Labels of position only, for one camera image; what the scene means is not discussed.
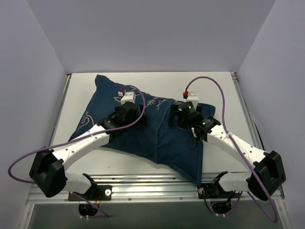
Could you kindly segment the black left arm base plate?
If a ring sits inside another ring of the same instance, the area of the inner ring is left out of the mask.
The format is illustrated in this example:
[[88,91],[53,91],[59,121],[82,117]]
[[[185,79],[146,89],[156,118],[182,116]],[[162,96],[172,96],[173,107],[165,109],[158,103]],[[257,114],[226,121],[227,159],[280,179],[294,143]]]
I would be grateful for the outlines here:
[[88,174],[83,174],[90,181],[90,188],[84,193],[77,195],[89,201],[110,201],[112,198],[112,186],[111,185],[98,185]]

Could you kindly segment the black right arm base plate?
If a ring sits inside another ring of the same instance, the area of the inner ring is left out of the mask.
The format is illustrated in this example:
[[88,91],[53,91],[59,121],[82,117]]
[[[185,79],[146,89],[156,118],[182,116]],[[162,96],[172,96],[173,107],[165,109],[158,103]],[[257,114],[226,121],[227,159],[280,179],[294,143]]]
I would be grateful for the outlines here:
[[197,195],[199,199],[227,199],[238,198],[239,193],[234,191],[226,192],[219,185],[213,185],[208,182],[197,186]]

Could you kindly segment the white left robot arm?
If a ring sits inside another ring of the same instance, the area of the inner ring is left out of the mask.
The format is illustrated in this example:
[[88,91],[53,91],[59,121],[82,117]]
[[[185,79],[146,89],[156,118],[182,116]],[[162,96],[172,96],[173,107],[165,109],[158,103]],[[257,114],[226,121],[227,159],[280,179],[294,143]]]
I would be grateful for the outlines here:
[[122,137],[130,126],[142,125],[146,125],[143,104],[125,102],[65,146],[38,152],[29,175],[48,198],[68,191],[92,200],[99,192],[97,183],[85,173],[68,172],[68,168],[89,152]]

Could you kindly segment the blue embroidered pillowcase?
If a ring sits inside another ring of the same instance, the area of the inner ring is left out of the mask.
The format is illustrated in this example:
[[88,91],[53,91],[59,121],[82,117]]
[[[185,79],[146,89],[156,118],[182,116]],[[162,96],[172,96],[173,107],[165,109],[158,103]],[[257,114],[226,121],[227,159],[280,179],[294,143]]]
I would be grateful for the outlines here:
[[[96,91],[89,101],[70,140],[90,130],[95,124],[114,112],[120,105],[118,91],[122,84],[103,75],[95,77]],[[132,126],[127,132],[106,145],[163,164],[181,174],[190,182],[200,185],[203,169],[203,144],[190,131],[169,126],[170,107],[181,104],[171,98],[156,97],[136,92],[136,103],[146,102],[146,126]]]

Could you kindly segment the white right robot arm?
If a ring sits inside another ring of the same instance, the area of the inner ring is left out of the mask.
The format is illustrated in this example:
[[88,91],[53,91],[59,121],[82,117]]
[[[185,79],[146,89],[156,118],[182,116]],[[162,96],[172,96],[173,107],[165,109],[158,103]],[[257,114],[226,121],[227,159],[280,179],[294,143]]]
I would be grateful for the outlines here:
[[217,197],[232,191],[251,192],[267,201],[286,180],[282,158],[277,152],[265,152],[227,132],[218,120],[203,116],[192,102],[171,105],[169,124],[190,131],[196,140],[217,146],[247,169],[247,172],[220,173],[211,186]]

